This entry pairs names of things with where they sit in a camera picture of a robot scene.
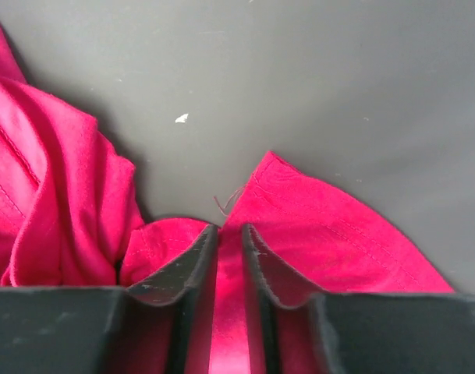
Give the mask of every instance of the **red fabric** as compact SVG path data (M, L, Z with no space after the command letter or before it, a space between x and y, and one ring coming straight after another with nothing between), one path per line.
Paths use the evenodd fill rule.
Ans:
M0 31L0 285L115 284L124 259L126 286L183 252L206 224L145 226L133 172L94 118L25 84ZM248 222L329 291L452 291L373 210L267 153L220 232L211 373L249 372L241 256Z

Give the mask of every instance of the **gray surface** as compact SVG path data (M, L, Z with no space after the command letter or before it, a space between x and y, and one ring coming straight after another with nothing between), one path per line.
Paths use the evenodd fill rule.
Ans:
M274 149L475 292L475 1L4 0L0 23L136 162L153 216L221 223L212 196Z

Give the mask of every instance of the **pink cloth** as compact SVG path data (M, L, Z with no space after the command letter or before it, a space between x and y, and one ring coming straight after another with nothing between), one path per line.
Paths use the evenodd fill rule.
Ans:
M182 253L206 223L144 225L133 172L94 118L25 83L0 31L0 285L116 284L122 261L127 286ZM211 373L250 371L241 255L248 222L329 291L452 291L385 219L269 152L220 232Z

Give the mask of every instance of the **white paint chip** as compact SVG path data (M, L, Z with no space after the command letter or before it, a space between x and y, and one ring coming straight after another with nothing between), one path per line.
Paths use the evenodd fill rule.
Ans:
M185 123L187 122L187 119L189 118L189 114L185 113L184 115L180 115L176 120L175 123Z

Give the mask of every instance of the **black plastic part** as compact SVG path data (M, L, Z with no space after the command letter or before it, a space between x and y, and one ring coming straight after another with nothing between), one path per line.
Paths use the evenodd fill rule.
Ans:
M0 373L207 373L217 233L127 290L0 288Z
M253 374L295 372L285 365L292 347L281 335L289 329L301 341L306 319L309 372L475 374L475 298L331 294L275 255L252 225L244 227L243 245L246 316L258 331L250 337Z

